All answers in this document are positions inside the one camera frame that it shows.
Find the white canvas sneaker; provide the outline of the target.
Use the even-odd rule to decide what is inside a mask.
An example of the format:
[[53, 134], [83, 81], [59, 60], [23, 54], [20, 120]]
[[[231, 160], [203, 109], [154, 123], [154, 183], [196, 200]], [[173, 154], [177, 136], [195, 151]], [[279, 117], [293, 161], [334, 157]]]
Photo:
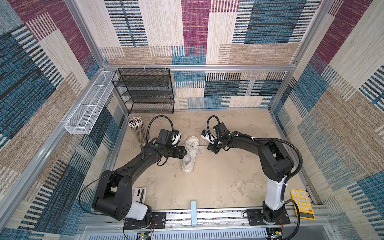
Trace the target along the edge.
[[201, 152], [199, 150], [199, 139], [195, 136], [189, 137], [184, 147], [186, 148], [186, 155], [182, 159], [182, 172], [184, 174], [191, 174], [195, 167], [196, 156]]

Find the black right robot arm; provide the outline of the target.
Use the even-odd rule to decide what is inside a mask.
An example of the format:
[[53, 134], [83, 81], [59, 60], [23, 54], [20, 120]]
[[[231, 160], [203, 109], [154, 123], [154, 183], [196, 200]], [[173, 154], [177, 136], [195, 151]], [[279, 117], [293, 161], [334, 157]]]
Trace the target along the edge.
[[221, 149], [241, 149], [259, 157], [263, 173], [268, 178], [267, 194], [262, 216], [266, 224], [273, 224], [285, 210], [284, 195], [295, 164], [284, 147], [284, 140], [254, 138], [240, 132], [230, 132], [224, 123], [214, 126], [214, 134], [202, 132], [210, 142], [208, 149], [217, 154]]

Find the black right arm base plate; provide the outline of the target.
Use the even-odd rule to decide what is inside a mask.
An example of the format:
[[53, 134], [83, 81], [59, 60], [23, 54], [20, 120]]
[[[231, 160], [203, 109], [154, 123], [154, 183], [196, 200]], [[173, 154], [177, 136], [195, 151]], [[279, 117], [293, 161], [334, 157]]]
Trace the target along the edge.
[[285, 207], [276, 211], [270, 209], [248, 209], [245, 211], [245, 218], [248, 219], [250, 226], [263, 225], [289, 225], [291, 223]]

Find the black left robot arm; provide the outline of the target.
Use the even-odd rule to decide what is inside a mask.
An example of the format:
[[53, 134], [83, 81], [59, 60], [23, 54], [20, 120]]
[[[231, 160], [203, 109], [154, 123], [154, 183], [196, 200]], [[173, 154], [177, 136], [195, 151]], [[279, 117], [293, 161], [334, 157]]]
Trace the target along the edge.
[[148, 225], [152, 220], [152, 209], [133, 201], [133, 184], [162, 157], [183, 159], [187, 151], [179, 145], [180, 140], [178, 130], [162, 129], [157, 138], [141, 145], [141, 152], [130, 162], [114, 171], [104, 171], [94, 196], [93, 209], [118, 221], [129, 219]]

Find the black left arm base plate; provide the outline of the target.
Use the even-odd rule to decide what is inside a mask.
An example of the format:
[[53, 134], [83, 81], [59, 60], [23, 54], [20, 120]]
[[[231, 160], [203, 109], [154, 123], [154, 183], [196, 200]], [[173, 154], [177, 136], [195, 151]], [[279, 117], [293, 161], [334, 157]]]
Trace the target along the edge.
[[167, 220], [166, 212], [152, 212], [151, 216], [146, 215], [142, 221], [135, 219], [126, 219], [124, 230], [149, 230], [164, 229]]

